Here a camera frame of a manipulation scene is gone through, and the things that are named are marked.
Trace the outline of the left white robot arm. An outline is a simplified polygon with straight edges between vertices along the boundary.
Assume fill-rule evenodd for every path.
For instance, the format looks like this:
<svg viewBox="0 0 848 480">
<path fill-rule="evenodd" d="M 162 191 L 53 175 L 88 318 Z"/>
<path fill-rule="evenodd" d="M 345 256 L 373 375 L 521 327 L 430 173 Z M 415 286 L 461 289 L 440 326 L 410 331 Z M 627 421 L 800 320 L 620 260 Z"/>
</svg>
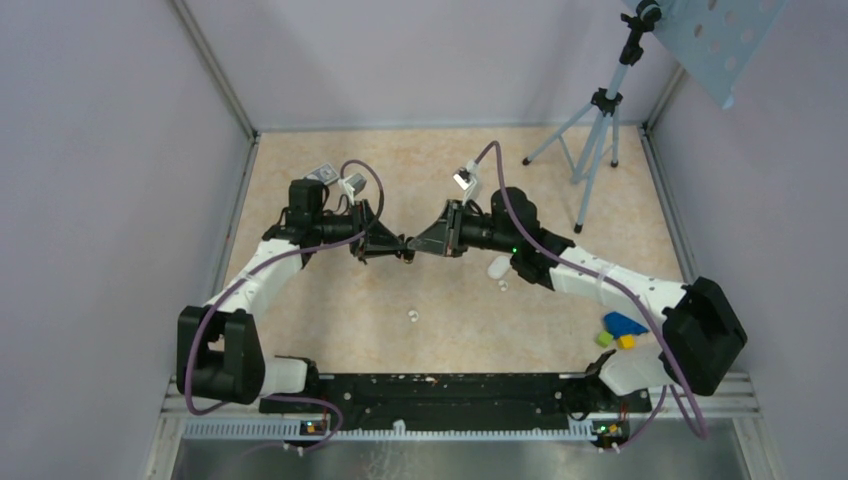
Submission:
<svg viewBox="0 0 848 480">
<path fill-rule="evenodd" d="M 272 357 L 263 352 L 258 324 L 285 284 L 311 257 L 340 247 L 365 262 L 392 256 L 411 262 L 404 235 L 377 218 L 365 200 L 349 212 L 325 211 L 326 187 L 317 180 L 295 180 L 280 220 L 262 236 L 249 262 L 202 306 L 187 306 L 177 320 L 176 382 L 185 397 L 250 404 L 282 394 L 297 413 L 319 404 L 317 369 L 306 358 Z"/>
</svg>

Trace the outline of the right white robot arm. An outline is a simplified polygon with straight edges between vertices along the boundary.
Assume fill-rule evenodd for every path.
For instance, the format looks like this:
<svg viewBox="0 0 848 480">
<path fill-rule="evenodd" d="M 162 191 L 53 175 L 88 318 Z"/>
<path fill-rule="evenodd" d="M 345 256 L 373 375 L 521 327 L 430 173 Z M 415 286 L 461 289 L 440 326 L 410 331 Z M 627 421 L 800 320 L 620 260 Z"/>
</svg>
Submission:
<svg viewBox="0 0 848 480">
<path fill-rule="evenodd" d="M 536 205 L 517 187 L 494 192 L 488 213 L 447 201 L 440 217 L 407 245 L 454 258 L 470 248 L 508 253 L 528 283 L 595 300 L 653 333 L 655 343 L 619 347 L 593 365 L 598 377 L 586 385 L 586 397 L 600 412 L 614 411 L 627 394 L 665 385 L 711 396 L 748 340 L 715 281 L 699 277 L 683 284 L 605 261 L 542 227 Z"/>
</svg>

